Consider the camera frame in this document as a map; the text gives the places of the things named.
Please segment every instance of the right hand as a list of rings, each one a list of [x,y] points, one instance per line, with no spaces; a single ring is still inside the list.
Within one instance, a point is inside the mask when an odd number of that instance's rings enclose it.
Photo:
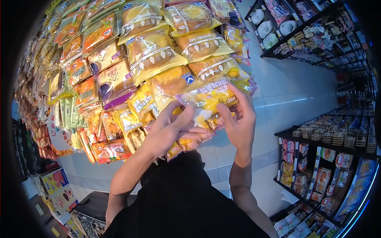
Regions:
[[[229,89],[238,99],[235,112],[237,121],[234,121],[231,110],[223,103],[217,105],[217,110],[225,122],[226,134],[230,142],[235,145],[237,152],[243,156],[250,156],[253,149],[256,114],[251,96],[228,83]]]

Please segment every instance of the packaged snack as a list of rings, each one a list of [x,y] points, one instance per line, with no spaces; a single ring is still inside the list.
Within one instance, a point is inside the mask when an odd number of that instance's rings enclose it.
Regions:
[[[111,13],[88,26],[83,32],[83,57],[87,57],[95,49],[119,35],[117,21],[117,13]]]
[[[167,69],[187,64],[187,60],[174,51],[168,29],[168,25],[164,25],[141,33],[126,43],[136,86]]]
[[[183,105],[196,107],[193,115],[195,126],[217,114],[217,104],[224,103],[228,107],[237,104],[237,98],[227,87],[228,78],[220,77],[201,88],[176,95]]]
[[[245,21],[231,0],[209,0],[209,5],[223,24],[248,31]]]
[[[85,14],[85,11],[79,11],[77,14],[63,19],[58,29],[56,38],[54,39],[54,43],[63,44],[74,36],[79,35]]]
[[[98,83],[102,102],[104,104],[108,99],[113,100],[117,98],[116,96],[118,93],[122,91],[135,91],[134,79],[130,72],[127,59],[102,71],[98,76]]]
[[[161,8],[160,0],[135,0],[126,3],[123,7],[122,29],[118,45],[127,42],[137,34],[164,25]]]
[[[66,43],[64,43],[62,48],[62,54],[59,59],[60,65],[65,66],[65,63],[70,63],[74,59],[78,58],[82,54],[82,36],[79,35],[77,37],[74,37],[70,40],[68,40]]]
[[[98,99],[98,89],[94,76],[75,85],[74,93],[77,96],[77,107],[96,101]]]
[[[204,3],[192,2],[169,6],[163,12],[173,37],[199,30],[210,30],[221,25]]]
[[[168,150],[168,152],[164,155],[164,157],[167,159],[167,162],[173,160],[178,154],[182,152],[181,147],[179,144],[175,141],[171,148]]]
[[[64,68],[64,73],[69,77],[69,84],[74,85],[91,76],[87,59],[79,57]]]
[[[283,161],[280,165],[280,171],[284,174],[292,175],[294,172],[294,164],[286,163]]]
[[[117,45],[118,40],[112,40],[89,55],[88,60],[93,71],[93,75],[98,76],[99,72],[127,58],[125,45]]]
[[[210,56],[202,61],[188,64],[192,72],[202,80],[210,80],[225,75],[231,69],[238,66],[234,58],[229,54]]]
[[[197,62],[210,56],[234,53],[215,30],[202,30],[175,37],[182,55],[188,63]]]

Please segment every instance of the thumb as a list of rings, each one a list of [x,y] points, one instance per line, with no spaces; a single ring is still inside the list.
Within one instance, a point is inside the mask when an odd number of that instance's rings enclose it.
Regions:
[[[225,104],[217,104],[217,111],[224,119],[225,126],[233,126],[235,124],[232,114],[230,113],[229,108]]]

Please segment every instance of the left hand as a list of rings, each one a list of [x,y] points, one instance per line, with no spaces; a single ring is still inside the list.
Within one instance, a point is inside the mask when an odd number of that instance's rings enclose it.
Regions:
[[[148,153],[153,161],[165,155],[177,139],[199,140],[200,134],[208,133],[207,129],[194,126],[192,106],[187,106],[179,115],[173,115],[174,109],[180,106],[179,101],[172,101],[160,112],[142,146],[138,149]]]

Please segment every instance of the white tiled floor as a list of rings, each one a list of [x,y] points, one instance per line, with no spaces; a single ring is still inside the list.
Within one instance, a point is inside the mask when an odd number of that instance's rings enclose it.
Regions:
[[[245,0],[238,4],[242,14],[246,15],[251,4],[251,1]],[[252,66],[243,68],[255,76],[259,86],[253,95],[257,122],[252,154],[252,192],[265,213],[272,215],[285,205],[280,200],[281,187],[272,181],[278,161],[278,139],[274,133],[335,108],[336,77],[332,71],[303,62],[260,58],[262,50],[254,33],[247,32],[246,36],[251,39]],[[202,144],[197,151],[206,163],[205,170],[212,183],[216,187],[221,187],[221,184],[228,186],[236,149],[225,130],[217,131],[213,140]],[[61,157],[59,163],[64,167],[70,183],[105,191],[109,190],[110,180],[122,164],[117,161],[109,165],[93,165],[84,153]]]

